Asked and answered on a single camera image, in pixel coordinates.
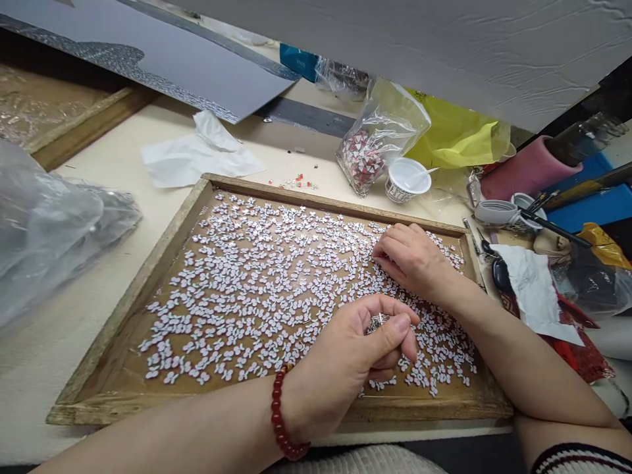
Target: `white table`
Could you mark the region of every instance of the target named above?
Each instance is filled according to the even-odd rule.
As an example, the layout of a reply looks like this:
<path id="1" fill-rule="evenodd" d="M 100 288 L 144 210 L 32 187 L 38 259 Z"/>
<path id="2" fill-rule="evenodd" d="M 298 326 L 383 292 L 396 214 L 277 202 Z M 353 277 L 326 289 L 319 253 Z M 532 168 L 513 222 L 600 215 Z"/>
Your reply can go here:
<path id="1" fill-rule="evenodd" d="M 191 133 L 191 107 L 161 97 L 73 157 L 58 172 L 132 192 L 143 212 L 136 231 L 79 279 L 0 332 L 0 465 L 39 463 L 90 433 L 89 428 L 46 425 L 59 392 L 110 316 L 136 272 L 188 195 L 190 189 L 158 190 L 142 165 L 144 145 Z M 257 155 L 265 172 L 246 179 L 280 184 L 303 173 L 318 184 L 304 190 L 329 198 L 362 203 L 417 217 L 462 225 L 467 208 L 457 201 L 432 201 L 433 195 L 396 205 L 376 185 L 366 199 L 349 187 L 333 158 L 339 139 L 298 127 L 263 123 L 250 117 L 228 130 Z M 295 153 L 294 147 L 305 149 Z M 616 412 L 620 399 L 604 389 Z M 405 441 L 476 436 L 508 431 L 494 421 L 421 423 L 416 431 L 336 434 L 323 444 Z"/>

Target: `cardboard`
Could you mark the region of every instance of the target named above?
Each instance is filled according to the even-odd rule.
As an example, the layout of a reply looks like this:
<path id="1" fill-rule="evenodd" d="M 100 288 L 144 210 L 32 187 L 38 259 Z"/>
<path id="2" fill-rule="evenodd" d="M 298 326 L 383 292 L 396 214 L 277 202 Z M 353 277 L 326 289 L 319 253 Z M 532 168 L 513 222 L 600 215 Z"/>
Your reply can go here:
<path id="1" fill-rule="evenodd" d="M 171 0 L 539 132 L 632 53 L 632 2 Z"/>
<path id="2" fill-rule="evenodd" d="M 299 78 L 217 33 L 133 0 L 3 2 L 0 26 L 232 124 Z"/>

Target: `plastic bag of red and white pieces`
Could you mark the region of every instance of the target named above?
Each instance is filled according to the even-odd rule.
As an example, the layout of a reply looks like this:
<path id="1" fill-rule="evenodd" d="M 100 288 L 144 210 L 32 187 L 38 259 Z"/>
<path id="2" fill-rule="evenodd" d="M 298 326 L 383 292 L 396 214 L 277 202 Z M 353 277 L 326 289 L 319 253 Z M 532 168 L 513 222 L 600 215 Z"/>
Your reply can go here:
<path id="1" fill-rule="evenodd" d="M 388 165 L 404 156 L 430 125 L 423 105 L 403 87 L 382 78 L 372 80 L 354 125 L 336 151 L 355 192 L 364 198 Z"/>

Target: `clear bottle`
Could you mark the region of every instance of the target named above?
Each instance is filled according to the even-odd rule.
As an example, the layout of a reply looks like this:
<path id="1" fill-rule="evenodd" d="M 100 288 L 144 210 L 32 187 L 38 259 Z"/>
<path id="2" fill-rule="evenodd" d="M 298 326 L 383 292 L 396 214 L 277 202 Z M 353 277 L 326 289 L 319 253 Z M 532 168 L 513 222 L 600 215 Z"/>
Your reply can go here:
<path id="1" fill-rule="evenodd" d="M 575 122 L 555 138 L 547 140 L 546 148 L 565 165 L 576 167 L 602 151 L 613 138 L 628 131 L 627 125 L 615 116 L 599 112 L 587 120 Z"/>

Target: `forearm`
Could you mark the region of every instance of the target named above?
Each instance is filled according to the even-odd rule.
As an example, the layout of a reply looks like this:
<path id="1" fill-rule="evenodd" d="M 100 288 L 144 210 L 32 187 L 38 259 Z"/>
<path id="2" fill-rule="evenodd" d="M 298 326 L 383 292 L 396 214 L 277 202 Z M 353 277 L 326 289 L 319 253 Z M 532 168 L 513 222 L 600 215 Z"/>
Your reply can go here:
<path id="1" fill-rule="evenodd" d="M 289 378 L 282 411 L 294 421 Z M 259 473 L 282 457 L 270 421 L 273 382 L 265 377 L 149 409 L 89 436 L 36 472 Z"/>
<path id="2" fill-rule="evenodd" d="M 465 278 L 444 305 L 467 331 L 485 363 L 525 415 L 574 425 L 612 427 L 608 407 L 535 332 Z"/>

